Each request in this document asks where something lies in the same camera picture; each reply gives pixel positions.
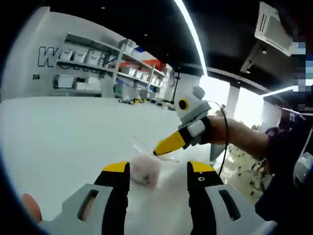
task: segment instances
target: white tabletop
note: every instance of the white tabletop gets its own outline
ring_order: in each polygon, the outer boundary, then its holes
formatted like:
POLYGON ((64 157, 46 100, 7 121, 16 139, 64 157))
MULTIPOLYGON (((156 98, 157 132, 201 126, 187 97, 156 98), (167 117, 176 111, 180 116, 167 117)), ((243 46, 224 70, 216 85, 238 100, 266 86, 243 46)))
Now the white tabletop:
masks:
MULTIPOLYGON (((18 196, 31 194, 44 220, 110 163, 151 151, 177 130, 174 111, 151 103, 121 104, 93 97, 34 97, 0 104, 3 161, 18 196)), ((178 150, 181 163, 162 163, 155 191, 131 183, 125 234, 188 234, 191 231, 186 161, 209 161, 210 145, 178 150), (173 169, 175 176, 169 177, 173 169)))

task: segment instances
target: window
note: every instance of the window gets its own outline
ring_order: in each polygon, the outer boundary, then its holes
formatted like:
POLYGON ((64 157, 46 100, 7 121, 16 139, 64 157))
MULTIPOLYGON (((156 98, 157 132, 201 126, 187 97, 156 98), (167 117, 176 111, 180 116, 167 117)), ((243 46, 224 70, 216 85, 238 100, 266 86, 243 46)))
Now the window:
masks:
MULTIPOLYGON (((213 77, 202 76, 200 79, 199 86, 205 91, 205 96, 203 99, 209 101, 215 101, 220 106, 222 104, 226 105, 230 84, 225 81, 213 77)), ((210 102, 212 110, 209 114, 214 114, 218 109, 220 109, 215 103, 210 102)))
POLYGON ((263 104, 263 98, 258 94, 240 88, 234 118, 250 128, 253 125, 261 125, 263 104))

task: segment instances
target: air conditioner unit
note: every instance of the air conditioner unit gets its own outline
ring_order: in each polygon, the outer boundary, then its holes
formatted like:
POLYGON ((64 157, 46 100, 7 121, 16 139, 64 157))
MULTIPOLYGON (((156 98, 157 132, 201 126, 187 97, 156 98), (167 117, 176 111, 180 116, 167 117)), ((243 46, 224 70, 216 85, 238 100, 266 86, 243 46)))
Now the air conditioner unit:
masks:
POLYGON ((270 5, 260 2, 259 18, 254 36, 264 41, 287 56, 294 54, 297 43, 285 32, 279 19, 278 11, 270 5))

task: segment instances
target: human hand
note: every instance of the human hand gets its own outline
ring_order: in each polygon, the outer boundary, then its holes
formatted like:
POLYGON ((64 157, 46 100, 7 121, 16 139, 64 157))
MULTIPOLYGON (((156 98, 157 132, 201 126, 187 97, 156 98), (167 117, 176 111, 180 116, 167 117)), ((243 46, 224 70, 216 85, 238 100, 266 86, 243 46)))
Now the human hand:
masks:
MULTIPOLYGON (((83 221, 86 221, 94 200, 95 200, 95 198, 92 197, 88 201, 87 205, 85 206, 85 209, 83 211, 82 218, 81 218, 83 221)), ((27 193, 23 194, 22 195, 22 204, 25 207, 28 214, 30 215, 30 217, 36 223, 40 223, 43 220, 39 205, 31 195, 29 195, 27 193)))
POLYGON ((29 194, 25 193, 22 195, 22 204, 25 207, 26 211, 30 215, 30 217, 36 222, 40 223, 43 218, 41 216, 41 211, 38 206, 38 203, 35 199, 29 194))

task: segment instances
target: shelf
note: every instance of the shelf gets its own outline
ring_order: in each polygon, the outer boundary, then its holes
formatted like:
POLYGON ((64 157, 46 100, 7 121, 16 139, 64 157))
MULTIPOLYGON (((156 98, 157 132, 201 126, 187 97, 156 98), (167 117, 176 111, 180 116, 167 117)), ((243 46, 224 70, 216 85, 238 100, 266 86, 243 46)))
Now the shelf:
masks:
POLYGON ((65 43, 79 44, 79 45, 83 45, 83 46, 90 47, 93 49, 110 52, 113 55, 118 55, 121 51, 119 48, 111 46, 107 43, 98 42, 92 39, 88 39, 88 38, 70 34, 70 33, 65 38, 65 43))
MULTIPOLYGON (((103 42, 98 42, 98 41, 88 39, 88 38, 83 37, 83 36, 78 36, 78 35, 74 35, 74 34, 70 34, 70 33, 65 38, 65 43, 79 44, 79 45, 90 47, 90 48, 97 49, 100 51, 110 52, 112 55, 116 55, 116 56, 121 52, 121 50, 119 48, 111 46, 109 44, 106 44, 103 42)), ((137 60, 134 57, 132 57, 131 55, 128 55, 126 53, 123 53, 122 59, 129 61, 132 64, 137 65, 141 68, 145 68, 149 71, 151 71, 151 69, 152 69, 152 66, 147 65, 146 63, 144 63, 140 60, 137 60)), ((154 73, 156 73, 158 76, 165 77, 165 74, 159 70, 155 69, 154 73)))
POLYGON ((159 85, 156 85, 156 84, 153 84, 153 83, 150 83, 150 86, 154 86, 154 87, 158 87, 158 88, 160 88, 160 86, 159 86, 159 85))
POLYGON ((88 91, 88 90, 77 90, 71 88, 57 88, 54 89, 54 93, 69 93, 69 94, 101 94, 101 91, 88 91))
POLYGON ((122 73, 122 72, 118 72, 117 75, 120 75, 120 76, 123 76, 123 77, 127 77, 127 78, 130 78, 130 79, 132 79, 132 80, 135 80, 135 81, 139 81, 139 82, 143 82, 143 83, 148 84, 148 82, 145 81, 145 80, 138 79, 138 78, 136 78, 136 77, 130 76, 130 75, 125 74, 125 73, 122 73))
POLYGON ((76 62, 76 61, 72 61, 72 60, 58 60, 57 64, 77 65, 77 66, 81 66, 81 67, 85 67, 85 68, 89 68, 89 69, 102 70, 102 71, 106 71, 106 72, 114 72, 114 69, 105 68, 105 67, 101 67, 101 66, 97 66, 97 65, 89 65, 86 63, 76 62))
MULTIPOLYGON (((122 59, 127 60, 127 61, 131 62, 132 64, 137 65, 141 68, 147 69, 149 71, 151 71, 151 69, 152 69, 152 67, 150 65, 147 65, 143 61, 137 60, 134 57, 132 57, 131 55, 128 55, 126 53, 123 54, 122 59)), ((163 72, 157 70, 157 69, 154 70, 154 73, 157 73, 158 75, 165 77, 165 74, 163 72)))

